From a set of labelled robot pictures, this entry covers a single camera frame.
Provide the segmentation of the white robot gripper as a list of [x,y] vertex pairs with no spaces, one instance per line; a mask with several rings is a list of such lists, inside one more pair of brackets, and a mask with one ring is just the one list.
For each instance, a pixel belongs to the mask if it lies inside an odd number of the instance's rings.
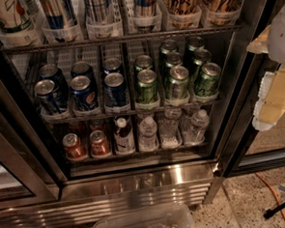
[[[271,60],[285,64],[285,4],[271,26],[267,26],[258,38],[249,43],[246,51],[269,53]],[[276,72],[265,72],[258,97],[253,109],[252,126],[259,131],[269,130],[285,113],[285,66]]]

